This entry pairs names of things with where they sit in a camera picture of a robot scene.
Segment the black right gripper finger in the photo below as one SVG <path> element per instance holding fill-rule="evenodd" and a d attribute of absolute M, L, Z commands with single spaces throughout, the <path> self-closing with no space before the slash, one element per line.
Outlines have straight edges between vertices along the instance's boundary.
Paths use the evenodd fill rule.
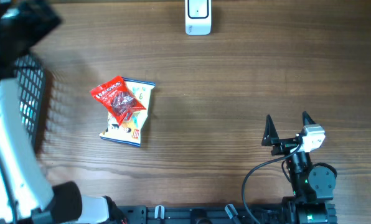
<path fill-rule="evenodd" d="M 271 116 L 266 116 L 265 132 L 262 138 L 262 146 L 274 146 L 279 144 L 279 136 Z"/>
<path fill-rule="evenodd" d="M 307 111 L 303 111 L 302 113 L 302 118 L 303 118 L 303 125 L 312 125 L 315 124 L 316 122 L 310 117 Z"/>

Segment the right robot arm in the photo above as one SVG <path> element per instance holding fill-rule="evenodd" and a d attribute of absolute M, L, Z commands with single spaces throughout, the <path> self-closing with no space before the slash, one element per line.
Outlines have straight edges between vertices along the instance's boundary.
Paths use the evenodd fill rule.
<path fill-rule="evenodd" d="M 285 156 L 285 172 L 293 190 L 281 202 L 282 223 L 337 223 L 334 198 L 337 171 L 329 164 L 313 163 L 310 153 L 319 149 L 326 135 L 324 128 L 302 113 L 303 128 L 294 138 L 281 139 L 270 115 L 266 116 L 263 146 L 271 146 L 273 156 Z"/>

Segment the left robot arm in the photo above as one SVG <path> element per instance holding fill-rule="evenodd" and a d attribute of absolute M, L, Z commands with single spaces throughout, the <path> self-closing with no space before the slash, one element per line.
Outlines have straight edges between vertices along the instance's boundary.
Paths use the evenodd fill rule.
<path fill-rule="evenodd" d="M 20 119 L 15 62 L 60 22 L 45 1 L 0 1 L 0 223 L 126 223 L 109 197 L 51 185 Z"/>

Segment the red snack bag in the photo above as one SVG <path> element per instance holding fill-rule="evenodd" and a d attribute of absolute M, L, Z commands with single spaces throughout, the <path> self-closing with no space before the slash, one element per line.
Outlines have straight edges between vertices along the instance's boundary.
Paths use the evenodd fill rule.
<path fill-rule="evenodd" d="M 121 76 L 98 85 L 90 91 L 90 94 L 108 110 L 118 124 L 122 124 L 126 117 L 134 112 L 146 109 L 130 92 Z"/>

